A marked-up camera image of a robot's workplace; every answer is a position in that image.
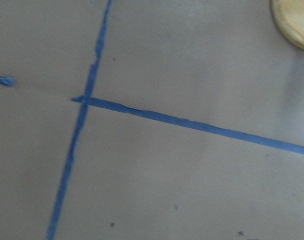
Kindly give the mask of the blue tape strip horizontal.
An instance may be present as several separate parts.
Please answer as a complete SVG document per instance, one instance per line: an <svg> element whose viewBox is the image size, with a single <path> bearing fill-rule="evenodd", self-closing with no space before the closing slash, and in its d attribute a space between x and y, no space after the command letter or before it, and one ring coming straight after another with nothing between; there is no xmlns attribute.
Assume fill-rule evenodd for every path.
<svg viewBox="0 0 304 240"><path fill-rule="evenodd" d="M210 134L215 134L227 138L232 138L240 141L245 141L253 144L258 144L270 148L275 148L279 150L284 150L284 151L304 155L304 146L293 144L290 142L248 134L237 130L220 128L207 123L191 121L185 118L166 115L155 111L136 109L133 107L122 105L120 103L103 100L95 97L91 97L88 100L85 100L83 96L77 96L77 97L73 97L71 100L73 102L80 104L88 103L88 105L92 107L98 107L119 113L135 115L149 120L154 120L162 123L167 123L175 126L198 130Z"/></svg>

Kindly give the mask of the blue tape strip vertical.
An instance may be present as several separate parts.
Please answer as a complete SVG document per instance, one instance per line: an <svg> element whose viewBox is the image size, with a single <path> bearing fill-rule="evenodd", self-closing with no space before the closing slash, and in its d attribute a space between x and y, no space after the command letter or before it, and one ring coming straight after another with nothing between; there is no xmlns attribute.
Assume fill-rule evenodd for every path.
<svg viewBox="0 0 304 240"><path fill-rule="evenodd" d="M46 231L46 240L53 240L56 236L57 227L59 225L60 216L66 196L66 192L68 189L68 184L71 176L71 172L73 169L74 161L75 161L75 155L76 150L78 146L78 141L80 138L80 135L82 133L83 127L85 125L88 108L89 108L89 99L92 96L94 85L96 83L97 74L100 67L100 62L102 58L102 52L105 46L105 37L108 27L108 19L109 19L109 13L112 6L112 1L108 0L106 3L106 7L104 10L104 14L102 17L102 21L100 24L99 33L97 36L96 44L95 44L95 59L94 62L90 65L86 85L84 87L83 95L81 96L81 104L79 108L79 112L77 115L75 128L72 134L72 138L69 144L67 157L64 163L64 168L62 170L60 182L57 189L57 194L55 197L51 217L49 220L49 224Z"/></svg>

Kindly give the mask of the short blue tape piece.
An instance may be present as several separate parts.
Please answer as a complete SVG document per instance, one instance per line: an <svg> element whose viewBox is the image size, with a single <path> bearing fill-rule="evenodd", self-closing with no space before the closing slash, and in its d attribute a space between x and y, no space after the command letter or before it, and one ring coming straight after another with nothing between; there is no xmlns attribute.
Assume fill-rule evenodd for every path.
<svg viewBox="0 0 304 240"><path fill-rule="evenodd" d="M0 76L0 85L12 87L15 80L11 77Z"/></svg>

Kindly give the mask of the round wooden plate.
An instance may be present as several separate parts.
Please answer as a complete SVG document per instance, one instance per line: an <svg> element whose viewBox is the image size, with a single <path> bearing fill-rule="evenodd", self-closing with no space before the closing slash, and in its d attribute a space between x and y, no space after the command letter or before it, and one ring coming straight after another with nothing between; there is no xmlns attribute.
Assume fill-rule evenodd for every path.
<svg viewBox="0 0 304 240"><path fill-rule="evenodd" d="M304 50L304 0L272 0L270 8L282 35Z"/></svg>

